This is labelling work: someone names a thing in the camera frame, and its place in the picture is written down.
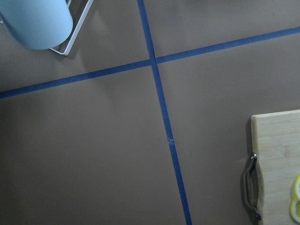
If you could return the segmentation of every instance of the metal handle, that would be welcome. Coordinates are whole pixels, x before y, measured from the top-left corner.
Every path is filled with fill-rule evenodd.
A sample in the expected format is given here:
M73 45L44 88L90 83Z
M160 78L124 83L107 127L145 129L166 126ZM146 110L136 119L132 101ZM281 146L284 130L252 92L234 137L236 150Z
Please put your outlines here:
M259 213L258 209L253 205L253 203L251 202L251 197L253 196L252 195L252 191L250 190L250 186L249 186L249 183L251 182L251 178L250 178L250 174L251 174L251 171L255 168L255 165L256 165L256 162L257 162L257 155L252 153L252 156L251 156L251 161L250 161L250 165L247 169L247 172L246 172L246 175L245 175L245 181L246 181L246 195L247 195L247 201L248 201L248 204L249 206L252 208L254 214L255 214L255 217L258 219L258 220L261 220L262 219L262 216L261 214Z

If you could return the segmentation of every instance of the gray surface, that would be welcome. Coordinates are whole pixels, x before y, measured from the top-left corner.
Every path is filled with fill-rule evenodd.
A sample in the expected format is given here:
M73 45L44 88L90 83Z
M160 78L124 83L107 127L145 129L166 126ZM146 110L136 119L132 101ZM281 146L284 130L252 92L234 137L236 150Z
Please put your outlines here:
M145 0L156 56L300 25L298 0Z
M0 100L0 224L184 224L150 67Z
M300 108L300 35L159 65L193 224L248 225L249 118Z
M25 49L1 25L0 43L0 91L149 58L135 0L95 0L67 57Z

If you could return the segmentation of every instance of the wooden cutting board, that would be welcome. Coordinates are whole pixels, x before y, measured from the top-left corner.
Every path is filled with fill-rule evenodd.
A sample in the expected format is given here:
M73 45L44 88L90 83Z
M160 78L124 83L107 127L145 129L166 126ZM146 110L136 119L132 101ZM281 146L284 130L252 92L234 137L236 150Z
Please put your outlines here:
M252 116L251 128L257 154L259 224L298 224L289 207L300 174L300 110Z

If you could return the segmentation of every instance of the blue tape line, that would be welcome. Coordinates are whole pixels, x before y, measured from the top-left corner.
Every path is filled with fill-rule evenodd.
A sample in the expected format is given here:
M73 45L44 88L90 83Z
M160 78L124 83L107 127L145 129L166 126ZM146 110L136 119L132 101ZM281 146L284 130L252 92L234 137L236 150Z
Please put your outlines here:
M193 49L193 50L189 50L189 51L185 51L185 52L179 52L179 53L175 53L175 54L161 56L161 57L156 58L156 62L157 63L169 62L169 61L173 61L173 60L183 59L186 57L215 52L215 51L223 50L226 48L233 48L233 47L237 47L237 46L241 46L241 45L247 45L250 43L269 40L269 39L273 39L273 38L279 38L279 37L288 36L288 35L297 34L297 33L300 33L300 27L286 29L286 30L280 30L280 31L276 31L276 32L268 33L268 34L247 37L247 38L229 41L229 42L225 42L225 43L221 43L221 44L217 44L217 45L211 45L211 46L197 48L197 49Z
M149 53L149 57L150 57L150 61L151 61L151 66L152 66L155 86L157 89L159 104L160 104L161 112L163 115L165 130L166 130L167 138L169 140L169 148L170 148L171 157L172 157L172 161L173 161L173 167L174 167L174 171L175 171L175 176L176 176L176 180L177 180L177 185L178 185L178 189L179 189L183 212L184 212L186 224L192 225L192 220L191 220L191 216L190 216L190 212L189 212L189 208L188 208L188 200L187 200L186 191L185 191L184 184L183 184L180 165L179 165L178 156L177 156L177 152L176 152L176 148L175 148L175 142L173 140L171 123L170 123L168 110L167 110L167 106L166 106L166 102L165 102L163 85L161 83L158 65L157 65L156 58L155 58L154 47L153 47L153 42L152 42L152 38L151 38L146 9L145 9L143 0L137 0L137 4L138 4L139 10L140 10L142 26L143 26L147 49L148 49L148 53Z
M102 69L102 70L98 70L98 71L90 72L90 73L86 73L86 74L80 74L80 75L76 75L76 76L66 77L66 78L49 81L49 82L45 82L45 83L34 84L34 85L23 87L23 88L7 90L4 92L0 92L0 99L15 96L15 95L21 95L21 94L25 94L25 93L29 93L29 92L33 92L33 91L37 91L37 90L52 88L52 87L56 87L56 86L60 86L60 85L68 84L68 83L84 81L84 80L88 80L91 78L96 78L96 77L105 76L105 75L109 75L109 74L124 72L127 70L138 69L138 68L146 67L146 66L150 66L150 65L151 65L150 60L144 60L144 61L129 63L129 64L122 65L122 66L112 67L112 68L108 68L108 69Z

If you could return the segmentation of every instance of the blue cup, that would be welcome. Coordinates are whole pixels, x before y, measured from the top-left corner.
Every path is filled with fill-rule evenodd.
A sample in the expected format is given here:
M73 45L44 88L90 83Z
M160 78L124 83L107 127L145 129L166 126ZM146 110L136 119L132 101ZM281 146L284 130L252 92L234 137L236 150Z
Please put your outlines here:
M0 17L10 36L30 49L55 47L73 28L65 0L0 0Z

